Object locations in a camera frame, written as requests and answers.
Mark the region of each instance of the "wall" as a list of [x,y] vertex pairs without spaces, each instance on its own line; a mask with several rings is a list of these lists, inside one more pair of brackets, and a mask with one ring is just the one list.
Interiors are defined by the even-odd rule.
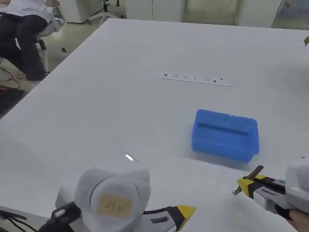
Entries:
[[280,5],[281,0],[243,0],[236,25],[270,28]]

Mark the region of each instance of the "chair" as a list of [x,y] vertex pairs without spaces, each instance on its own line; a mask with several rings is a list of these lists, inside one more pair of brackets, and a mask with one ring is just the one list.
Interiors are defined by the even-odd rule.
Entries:
[[44,37],[47,37],[55,32],[60,31],[61,27],[66,25],[66,20],[64,16],[61,13],[61,10],[59,7],[56,8],[47,8],[47,11],[49,15],[51,16],[51,21],[47,25],[44,31],[39,33],[36,38],[36,43],[39,44],[41,50],[42,50],[42,62],[46,71],[46,75],[50,73],[49,70],[49,64],[48,64],[48,55],[51,53],[58,53],[63,55],[64,57],[67,57],[69,54],[67,53],[66,49],[64,47],[61,48],[61,51],[52,51],[46,48],[46,45],[43,41]]
[[91,16],[90,18],[88,18],[88,24],[91,24],[91,20],[96,19],[96,18],[102,18],[100,21],[100,25],[102,25],[108,18],[118,18],[108,12],[106,0],[102,0],[102,1],[103,1],[103,9],[97,12],[94,16]]

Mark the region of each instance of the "white table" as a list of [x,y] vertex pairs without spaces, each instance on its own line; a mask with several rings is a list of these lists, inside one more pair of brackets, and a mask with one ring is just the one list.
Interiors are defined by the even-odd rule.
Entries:
[[[293,231],[231,190],[258,164],[284,178],[309,151],[307,33],[109,19],[0,120],[0,205],[40,224],[64,178],[128,151],[150,169],[149,209],[197,207],[184,232]],[[232,87],[155,79],[165,71]],[[239,165],[194,153],[200,108],[255,118],[260,154]]]

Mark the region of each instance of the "power outlet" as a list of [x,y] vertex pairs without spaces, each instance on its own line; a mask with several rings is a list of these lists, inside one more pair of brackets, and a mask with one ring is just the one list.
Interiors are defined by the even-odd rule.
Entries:
[[226,86],[230,87],[231,85],[227,82],[227,80],[219,77],[206,77],[203,75],[187,75],[187,74],[179,74],[176,72],[165,72],[163,74],[159,74],[157,79],[164,79],[164,80],[172,80],[172,81],[184,81],[184,82],[191,82],[191,83],[200,83],[200,84],[207,84],[207,85],[215,85],[215,86]]

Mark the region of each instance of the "blue plastic container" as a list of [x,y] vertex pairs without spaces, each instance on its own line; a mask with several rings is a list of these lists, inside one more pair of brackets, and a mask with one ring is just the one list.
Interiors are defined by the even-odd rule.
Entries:
[[259,153],[257,122],[252,118],[198,110],[191,140],[194,151],[244,162]]

